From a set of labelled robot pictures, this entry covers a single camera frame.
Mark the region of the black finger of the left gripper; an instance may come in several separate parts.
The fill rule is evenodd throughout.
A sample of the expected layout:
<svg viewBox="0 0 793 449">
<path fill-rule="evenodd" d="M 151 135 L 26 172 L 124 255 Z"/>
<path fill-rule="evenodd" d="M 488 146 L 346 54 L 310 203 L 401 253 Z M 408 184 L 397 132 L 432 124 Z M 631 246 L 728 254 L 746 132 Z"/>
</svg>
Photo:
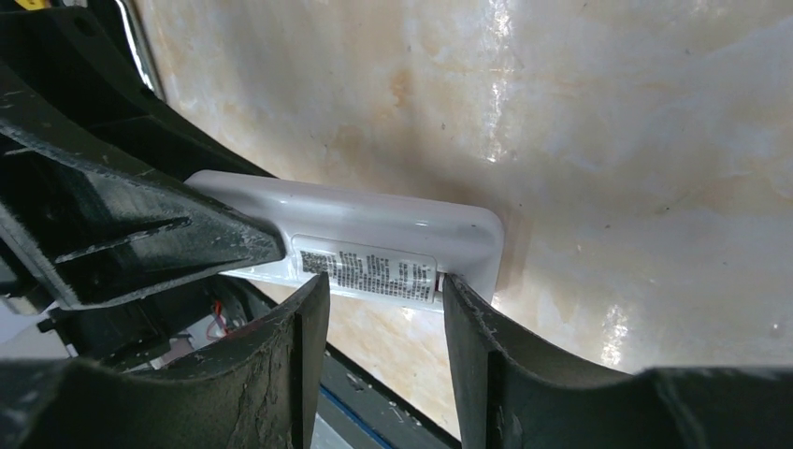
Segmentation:
<svg viewBox="0 0 793 449">
<path fill-rule="evenodd" d="M 61 307 L 112 307 L 284 258 L 270 224 L 70 121 L 1 68 L 1 239 Z"/>
</svg>

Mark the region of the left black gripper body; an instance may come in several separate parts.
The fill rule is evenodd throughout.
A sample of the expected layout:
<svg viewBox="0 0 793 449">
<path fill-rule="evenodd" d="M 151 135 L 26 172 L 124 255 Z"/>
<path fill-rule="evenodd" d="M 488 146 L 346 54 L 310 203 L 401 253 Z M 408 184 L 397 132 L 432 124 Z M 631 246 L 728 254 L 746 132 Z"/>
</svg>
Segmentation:
<svg viewBox="0 0 793 449">
<path fill-rule="evenodd" d="M 125 11 L 107 1 L 41 9 L 5 1 L 1 68 L 11 67 L 96 138 L 185 185 L 202 170 L 260 175 L 259 167 L 185 120 L 145 84 L 123 43 Z M 116 369 L 164 354 L 174 337 L 215 311 L 251 315 L 237 298 L 235 284 L 222 280 L 220 273 L 112 307 L 65 309 L 2 239 L 1 298 L 18 313 L 46 311 L 41 331 L 55 331 L 79 355 Z"/>
</svg>

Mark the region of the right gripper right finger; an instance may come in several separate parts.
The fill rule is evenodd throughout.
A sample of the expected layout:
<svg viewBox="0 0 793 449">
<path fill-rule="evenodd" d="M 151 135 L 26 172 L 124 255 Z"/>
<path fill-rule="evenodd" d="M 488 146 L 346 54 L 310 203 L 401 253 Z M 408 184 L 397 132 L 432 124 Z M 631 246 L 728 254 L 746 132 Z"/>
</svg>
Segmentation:
<svg viewBox="0 0 793 449">
<path fill-rule="evenodd" d="M 464 280 L 442 287 L 454 400 L 466 448 L 788 448 L 789 367 L 627 374 L 561 349 Z"/>
</svg>

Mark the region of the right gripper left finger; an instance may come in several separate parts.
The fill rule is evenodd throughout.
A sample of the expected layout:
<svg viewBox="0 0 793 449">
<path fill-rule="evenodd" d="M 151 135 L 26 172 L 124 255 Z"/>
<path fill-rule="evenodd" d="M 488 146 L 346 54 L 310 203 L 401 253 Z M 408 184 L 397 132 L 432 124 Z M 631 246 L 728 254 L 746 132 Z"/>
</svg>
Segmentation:
<svg viewBox="0 0 793 449">
<path fill-rule="evenodd" d="M 159 370 L 85 358 L 1 365 L 5 448 L 307 448 L 329 320 L 317 275 L 242 329 Z"/>
</svg>

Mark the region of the white remote control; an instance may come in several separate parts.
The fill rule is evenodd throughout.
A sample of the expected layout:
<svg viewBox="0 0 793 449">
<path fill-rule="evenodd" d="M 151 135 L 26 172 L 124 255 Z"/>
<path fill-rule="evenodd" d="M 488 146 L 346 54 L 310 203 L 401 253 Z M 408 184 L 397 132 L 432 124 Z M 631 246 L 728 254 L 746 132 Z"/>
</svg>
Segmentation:
<svg viewBox="0 0 793 449">
<path fill-rule="evenodd" d="M 426 311 L 442 311 L 449 274 L 495 292 L 504 227 L 491 210 L 212 170 L 186 183 L 280 232 L 283 259 L 232 277 L 298 287 L 325 272 L 335 295 Z"/>
</svg>

